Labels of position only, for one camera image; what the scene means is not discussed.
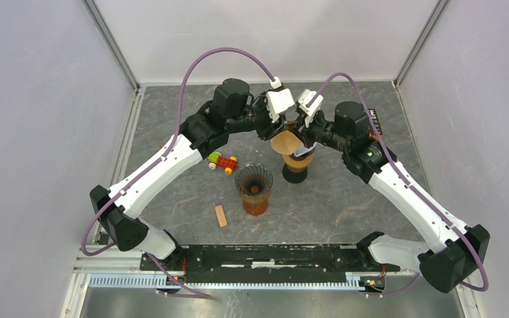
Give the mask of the brown paper coffee filter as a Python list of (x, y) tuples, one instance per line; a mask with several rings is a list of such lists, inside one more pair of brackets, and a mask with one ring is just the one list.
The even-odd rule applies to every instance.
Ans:
[(304, 144), (292, 131), (283, 130), (271, 138), (270, 145), (275, 152), (289, 156)]

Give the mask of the blue ribbed plastic dripper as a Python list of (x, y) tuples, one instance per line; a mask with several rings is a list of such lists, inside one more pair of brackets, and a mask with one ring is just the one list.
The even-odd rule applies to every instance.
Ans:
[(315, 149), (312, 148), (303, 154), (294, 153), (290, 157), (295, 161), (301, 161), (301, 160), (305, 160), (308, 156), (311, 156), (314, 152), (315, 152)]

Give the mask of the light wooden ring holder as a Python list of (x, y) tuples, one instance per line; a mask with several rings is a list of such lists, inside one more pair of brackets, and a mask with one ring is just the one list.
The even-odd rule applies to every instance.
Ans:
[(287, 169), (293, 172), (301, 172), (313, 162), (314, 153), (304, 156), (302, 159), (293, 157), (292, 155), (283, 155), (282, 157)]

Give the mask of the clear smoky ribbed dripper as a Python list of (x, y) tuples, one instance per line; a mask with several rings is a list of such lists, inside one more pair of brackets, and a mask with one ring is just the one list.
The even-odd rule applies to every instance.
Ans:
[(261, 197), (270, 193), (274, 178), (268, 167), (250, 163), (239, 169), (234, 181), (240, 195)]

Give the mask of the orange glass carafe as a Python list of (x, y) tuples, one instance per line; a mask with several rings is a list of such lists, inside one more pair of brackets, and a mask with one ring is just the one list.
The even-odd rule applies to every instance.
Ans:
[(264, 214), (267, 211), (268, 206), (269, 206), (268, 201), (263, 201), (260, 203), (249, 203), (246, 201), (243, 202), (244, 211), (252, 216), (259, 216)]

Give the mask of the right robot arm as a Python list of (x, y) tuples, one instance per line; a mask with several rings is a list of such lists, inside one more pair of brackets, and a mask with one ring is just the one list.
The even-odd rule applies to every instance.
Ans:
[(483, 262), (490, 235), (469, 226), (418, 184), (385, 145), (375, 114), (365, 104), (342, 102), (328, 121), (315, 104), (300, 105), (296, 130), (308, 145), (316, 142), (342, 153), (347, 169), (389, 200), (422, 236), (421, 242), (374, 232), (360, 243), (356, 260), (364, 270), (391, 264), (420, 275), (437, 291), (458, 285), (488, 290)]

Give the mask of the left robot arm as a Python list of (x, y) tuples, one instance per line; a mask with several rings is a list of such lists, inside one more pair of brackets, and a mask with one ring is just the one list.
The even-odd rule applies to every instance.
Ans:
[(254, 96), (243, 80), (229, 78), (218, 85), (213, 97), (178, 124), (169, 141), (125, 179), (109, 187), (95, 186), (89, 193), (94, 221), (125, 252), (139, 249), (156, 257), (166, 270), (177, 268), (182, 253), (166, 231), (141, 219), (144, 208), (168, 184), (225, 146), (230, 134), (255, 131), (268, 140), (284, 126), (284, 113), (293, 106), (289, 89), (279, 79), (270, 90)]

